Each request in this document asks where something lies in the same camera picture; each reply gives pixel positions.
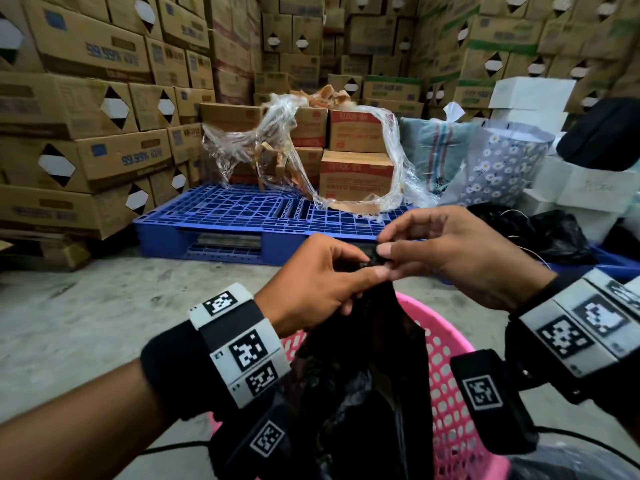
person's right hand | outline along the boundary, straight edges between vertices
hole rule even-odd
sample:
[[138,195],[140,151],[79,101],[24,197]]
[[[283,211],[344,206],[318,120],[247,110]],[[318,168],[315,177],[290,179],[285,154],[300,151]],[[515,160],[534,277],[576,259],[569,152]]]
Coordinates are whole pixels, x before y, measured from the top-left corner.
[[378,242],[378,254],[392,260],[389,279],[437,274],[496,310],[513,311],[556,277],[457,205],[410,210],[385,227]]

person's left hand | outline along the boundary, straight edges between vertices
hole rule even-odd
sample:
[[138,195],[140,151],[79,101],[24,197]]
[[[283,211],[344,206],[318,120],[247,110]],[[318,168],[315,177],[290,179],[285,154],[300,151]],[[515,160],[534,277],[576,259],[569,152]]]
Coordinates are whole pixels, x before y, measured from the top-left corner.
[[352,244],[313,234],[258,291],[255,302],[278,336],[318,325],[338,308],[349,315],[354,297],[387,280],[389,269],[384,266],[341,273],[333,268],[338,260],[368,262],[369,258]]

diamond-shaped label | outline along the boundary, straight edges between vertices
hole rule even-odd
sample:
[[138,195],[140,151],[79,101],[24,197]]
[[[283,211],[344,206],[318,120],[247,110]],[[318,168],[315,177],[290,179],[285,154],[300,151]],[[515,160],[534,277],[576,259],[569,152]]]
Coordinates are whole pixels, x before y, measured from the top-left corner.
[[184,185],[186,184],[186,182],[187,177],[185,177],[184,174],[176,168],[175,172],[173,172],[171,186],[176,189],[179,194],[181,194],[184,190]]
[[484,69],[489,77],[494,76],[498,71],[500,71],[504,67],[502,63],[502,57],[498,52],[491,56],[487,62],[484,63]]
[[309,41],[305,38],[304,35],[300,35],[300,38],[296,40],[296,47],[298,47],[301,52],[304,52],[308,46]]
[[458,32],[459,47],[465,42],[468,35],[469,35],[469,24],[465,22],[462,24],[462,28],[460,28],[460,31]]
[[551,8],[553,8],[554,14],[556,15],[556,17],[571,10],[572,6],[573,6],[572,0],[553,0],[553,2],[551,3]]
[[354,78],[350,78],[347,83],[344,85],[344,90],[347,91],[349,96],[353,96],[358,92],[359,85]]
[[20,29],[0,13],[0,57],[13,65],[23,40]]
[[618,1],[617,0],[604,0],[596,8],[596,14],[598,15],[598,19],[601,22],[603,22],[608,17],[613,15],[617,10],[618,10]]
[[132,209],[137,215],[141,216],[145,213],[145,206],[149,200],[149,194],[142,190],[136,184],[131,184],[129,196],[125,205]]
[[409,50],[411,50],[411,40],[409,40],[409,37],[404,37],[398,47],[400,48],[400,52],[402,52],[403,54],[409,52]]
[[582,109],[587,112],[588,110],[590,110],[598,101],[600,100],[600,98],[598,97],[598,93],[596,91],[591,91],[589,94],[587,94],[587,97],[585,97],[582,100]]
[[356,5],[361,10],[364,10],[364,8],[366,8],[368,4],[369,4],[369,0],[356,0]]
[[436,104],[440,104],[440,102],[443,99],[444,99],[444,86],[440,85],[440,87],[436,91]]
[[140,20],[142,20],[142,24],[145,26],[147,31],[151,33],[156,25],[156,14],[154,13],[154,9],[151,8],[148,0],[136,0],[134,3],[134,8]]
[[270,47],[276,48],[280,45],[280,39],[275,33],[272,32],[271,35],[267,37],[267,43]]
[[391,9],[395,12],[402,10],[404,7],[404,0],[393,0],[391,2]]
[[529,77],[539,77],[547,69],[547,64],[542,57],[538,57],[527,67]]
[[118,128],[124,128],[127,118],[129,117],[129,106],[111,86],[109,86],[104,95],[100,110],[105,113]]
[[67,186],[76,172],[76,166],[50,143],[44,147],[40,154],[38,165],[62,187]]
[[507,0],[507,8],[509,10],[509,13],[513,13],[526,2],[527,0]]
[[590,67],[587,66],[587,61],[583,59],[571,69],[569,75],[573,80],[580,80],[589,73],[589,69]]
[[175,104],[173,104],[169,95],[164,92],[164,89],[162,90],[162,94],[160,94],[160,101],[158,101],[158,111],[160,111],[164,119],[171,124],[173,114],[175,113]]

white styrofoam box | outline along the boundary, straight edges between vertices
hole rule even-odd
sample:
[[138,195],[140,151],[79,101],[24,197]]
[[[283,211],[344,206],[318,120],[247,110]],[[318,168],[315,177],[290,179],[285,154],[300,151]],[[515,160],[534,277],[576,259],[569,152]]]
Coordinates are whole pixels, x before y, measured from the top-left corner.
[[592,170],[545,156],[531,187],[558,205],[622,213],[640,188],[640,173]]
[[494,109],[492,120],[514,121],[537,126],[542,131],[558,134],[562,131],[568,112],[535,111],[533,109]]
[[574,86],[573,79],[510,77],[498,80],[489,108],[564,112]]
[[549,210],[564,210],[567,214],[573,214],[584,236],[596,244],[601,244],[604,241],[604,238],[621,215],[620,212],[604,212],[602,210],[558,205],[542,199],[533,189],[524,189],[516,204],[516,209],[528,216],[535,216]]

floral bag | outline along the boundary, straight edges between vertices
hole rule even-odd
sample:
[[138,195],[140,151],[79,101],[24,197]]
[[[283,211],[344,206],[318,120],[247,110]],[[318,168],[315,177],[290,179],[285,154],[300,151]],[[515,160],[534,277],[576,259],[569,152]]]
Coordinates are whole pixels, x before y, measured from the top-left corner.
[[533,180],[555,136],[524,123],[485,120],[438,205],[494,202],[513,206]]

